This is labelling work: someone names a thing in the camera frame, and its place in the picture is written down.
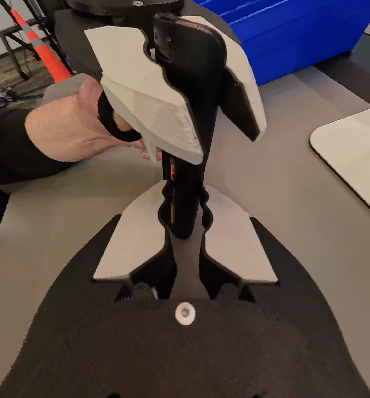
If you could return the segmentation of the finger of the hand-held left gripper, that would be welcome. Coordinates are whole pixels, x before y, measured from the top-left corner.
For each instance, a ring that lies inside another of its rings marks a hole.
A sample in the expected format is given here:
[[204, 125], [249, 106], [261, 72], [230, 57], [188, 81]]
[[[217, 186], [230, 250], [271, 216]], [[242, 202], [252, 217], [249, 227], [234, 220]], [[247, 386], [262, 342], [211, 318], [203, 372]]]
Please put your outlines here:
[[84, 31], [102, 68], [101, 85], [113, 110], [138, 133], [157, 161], [157, 148], [193, 165], [203, 161], [185, 96], [167, 82], [162, 66], [147, 55], [137, 28], [104, 26]]
[[220, 108], [223, 114], [252, 142], [267, 129], [267, 120], [252, 67], [242, 46], [202, 16], [182, 16], [217, 32], [226, 47]]

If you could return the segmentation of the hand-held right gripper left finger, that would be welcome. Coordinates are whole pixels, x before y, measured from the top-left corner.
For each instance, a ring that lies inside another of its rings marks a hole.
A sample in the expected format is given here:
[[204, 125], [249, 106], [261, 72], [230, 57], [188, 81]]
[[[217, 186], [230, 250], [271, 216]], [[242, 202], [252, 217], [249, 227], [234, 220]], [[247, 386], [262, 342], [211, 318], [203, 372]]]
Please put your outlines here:
[[95, 281], [146, 283], [159, 299], [170, 297], [177, 266], [162, 218], [166, 185], [165, 180], [158, 182], [123, 211], [96, 267]]

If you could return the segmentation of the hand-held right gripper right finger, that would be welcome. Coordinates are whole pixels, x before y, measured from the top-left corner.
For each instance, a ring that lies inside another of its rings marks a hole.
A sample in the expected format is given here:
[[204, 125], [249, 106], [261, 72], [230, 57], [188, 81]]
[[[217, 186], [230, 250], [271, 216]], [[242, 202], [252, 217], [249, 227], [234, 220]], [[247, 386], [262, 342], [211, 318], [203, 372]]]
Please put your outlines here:
[[200, 205], [204, 232], [199, 256], [199, 278], [210, 299], [225, 284], [234, 285], [240, 298], [248, 284], [276, 284], [278, 277], [249, 214], [212, 186], [204, 186]]

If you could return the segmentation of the black remote control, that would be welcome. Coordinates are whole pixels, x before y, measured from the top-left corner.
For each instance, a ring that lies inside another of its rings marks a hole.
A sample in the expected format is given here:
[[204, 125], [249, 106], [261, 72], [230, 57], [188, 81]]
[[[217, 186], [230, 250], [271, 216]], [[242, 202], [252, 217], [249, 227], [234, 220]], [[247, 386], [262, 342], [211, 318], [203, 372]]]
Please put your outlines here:
[[162, 218], [179, 239], [192, 235], [202, 193], [204, 172], [221, 98], [226, 68], [226, 46], [210, 27], [168, 13], [153, 17], [156, 60], [169, 84], [185, 99], [182, 112], [189, 129], [190, 150], [201, 150], [201, 159], [162, 152], [163, 178], [167, 181]]

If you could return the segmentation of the grey desk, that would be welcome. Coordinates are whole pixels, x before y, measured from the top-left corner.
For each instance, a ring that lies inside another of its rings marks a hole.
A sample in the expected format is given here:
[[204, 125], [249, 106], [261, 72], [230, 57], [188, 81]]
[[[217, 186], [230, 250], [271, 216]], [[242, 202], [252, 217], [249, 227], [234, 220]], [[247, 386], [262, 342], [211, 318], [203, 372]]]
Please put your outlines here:
[[[248, 139], [222, 114], [205, 182], [231, 198], [304, 266], [327, 299], [370, 388], [370, 209], [310, 147], [318, 127], [370, 105], [314, 67], [261, 86], [268, 129]], [[12, 192], [0, 228], [0, 384], [64, 266], [162, 179], [116, 147]]]

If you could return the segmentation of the black desk mat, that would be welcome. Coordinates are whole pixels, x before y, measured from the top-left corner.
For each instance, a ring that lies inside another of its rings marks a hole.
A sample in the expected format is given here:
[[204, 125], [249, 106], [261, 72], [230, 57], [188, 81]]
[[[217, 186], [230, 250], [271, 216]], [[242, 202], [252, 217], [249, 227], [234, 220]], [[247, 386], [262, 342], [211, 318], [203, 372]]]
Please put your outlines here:
[[364, 33], [351, 51], [314, 67], [370, 104], [370, 35]]

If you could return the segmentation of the person's left hand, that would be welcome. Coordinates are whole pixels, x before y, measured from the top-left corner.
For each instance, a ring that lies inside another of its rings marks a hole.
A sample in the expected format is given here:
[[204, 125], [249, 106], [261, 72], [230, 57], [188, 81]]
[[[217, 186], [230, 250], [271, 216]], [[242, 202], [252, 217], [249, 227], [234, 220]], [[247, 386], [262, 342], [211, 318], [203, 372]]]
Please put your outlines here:
[[112, 147], [135, 147], [146, 160], [151, 156], [142, 139], [125, 142], [111, 135], [98, 118], [99, 82], [87, 77], [79, 91], [32, 110], [25, 120], [30, 141], [47, 157], [78, 162]]

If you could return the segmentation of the orange traffic cone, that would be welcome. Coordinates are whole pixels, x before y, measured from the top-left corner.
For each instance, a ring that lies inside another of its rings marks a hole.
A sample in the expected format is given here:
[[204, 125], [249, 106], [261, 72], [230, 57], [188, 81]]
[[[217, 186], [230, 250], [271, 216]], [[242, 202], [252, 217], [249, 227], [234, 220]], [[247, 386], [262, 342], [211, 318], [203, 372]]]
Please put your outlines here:
[[33, 48], [37, 52], [40, 59], [48, 69], [49, 73], [54, 79], [55, 83], [61, 82], [72, 77], [67, 67], [54, 55], [50, 48], [39, 38], [39, 36], [33, 31], [29, 24], [20, 16], [20, 14], [13, 9], [9, 12], [13, 16], [13, 19], [19, 24], [21, 30], [27, 35]]

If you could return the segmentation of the blue plastic bin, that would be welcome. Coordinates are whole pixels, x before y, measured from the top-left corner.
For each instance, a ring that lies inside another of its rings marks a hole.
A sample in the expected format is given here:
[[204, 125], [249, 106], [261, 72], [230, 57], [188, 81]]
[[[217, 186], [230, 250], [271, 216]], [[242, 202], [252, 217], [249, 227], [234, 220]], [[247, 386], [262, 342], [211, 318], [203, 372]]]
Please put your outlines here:
[[208, 0], [242, 43], [257, 85], [352, 50], [370, 0]]

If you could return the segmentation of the black tripod stand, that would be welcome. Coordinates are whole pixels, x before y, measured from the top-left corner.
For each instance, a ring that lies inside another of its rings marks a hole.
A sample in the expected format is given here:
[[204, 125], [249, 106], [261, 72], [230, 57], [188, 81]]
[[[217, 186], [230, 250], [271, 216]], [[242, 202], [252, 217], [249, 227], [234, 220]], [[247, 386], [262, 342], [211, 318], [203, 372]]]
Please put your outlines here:
[[[58, 10], [65, 10], [68, 8], [67, 3], [65, 1], [23, 1], [26, 7], [29, 9], [31, 14], [33, 15], [33, 19], [26, 20], [29, 26], [32, 28], [33, 25], [37, 24], [38, 28], [43, 31], [45, 34], [50, 47], [57, 53], [60, 61], [67, 67], [69, 72], [73, 75], [73, 71], [70, 68], [69, 63], [65, 55], [61, 52], [61, 49], [58, 45], [56, 35], [54, 33], [54, 17], [53, 13]], [[4, 8], [4, 10], [8, 13], [8, 15], [12, 18], [14, 22], [13, 27], [6, 28], [0, 31], [0, 38], [3, 41], [5, 48], [8, 51], [9, 57], [14, 64], [14, 67], [20, 77], [23, 80], [28, 80], [29, 76], [22, 71], [21, 66], [15, 57], [13, 50], [10, 48], [6, 37], [11, 38], [15, 42], [19, 43], [24, 51], [28, 50], [32, 53], [33, 57], [37, 61], [42, 61], [38, 56], [37, 52], [33, 48], [30, 40], [27, 35], [21, 30], [19, 24], [13, 19], [13, 16], [9, 12], [10, 9], [16, 10], [12, 7], [11, 3], [8, 1], [0, 0], [0, 5]]]

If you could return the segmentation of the wooden document stand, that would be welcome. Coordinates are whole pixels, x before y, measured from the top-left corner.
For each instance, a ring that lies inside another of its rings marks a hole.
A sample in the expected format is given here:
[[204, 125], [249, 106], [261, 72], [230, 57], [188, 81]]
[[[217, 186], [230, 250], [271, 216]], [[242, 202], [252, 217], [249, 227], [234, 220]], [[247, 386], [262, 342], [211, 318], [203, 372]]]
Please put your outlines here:
[[317, 128], [310, 145], [370, 208], [370, 109]]

